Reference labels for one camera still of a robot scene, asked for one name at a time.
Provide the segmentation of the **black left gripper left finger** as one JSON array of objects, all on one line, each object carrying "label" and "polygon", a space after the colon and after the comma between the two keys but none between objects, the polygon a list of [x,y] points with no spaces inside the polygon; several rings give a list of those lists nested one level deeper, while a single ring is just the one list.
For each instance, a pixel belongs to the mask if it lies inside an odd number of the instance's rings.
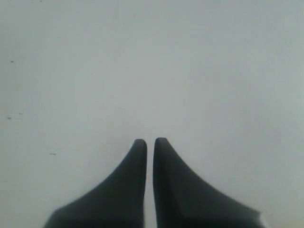
[{"label": "black left gripper left finger", "polygon": [[58,208],[46,228],[143,228],[147,144],[136,139],[116,169],[77,200]]}]

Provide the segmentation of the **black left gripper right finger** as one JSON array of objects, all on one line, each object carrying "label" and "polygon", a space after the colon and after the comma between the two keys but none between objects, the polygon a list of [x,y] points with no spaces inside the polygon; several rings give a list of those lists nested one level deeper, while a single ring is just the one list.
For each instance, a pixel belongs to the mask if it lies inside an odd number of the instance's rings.
[{"label": "black left gripper right finger", "polygon": [[260,212],[197,175],[166,138],[157,138],[153,191],[159,228],[262,228]]}]

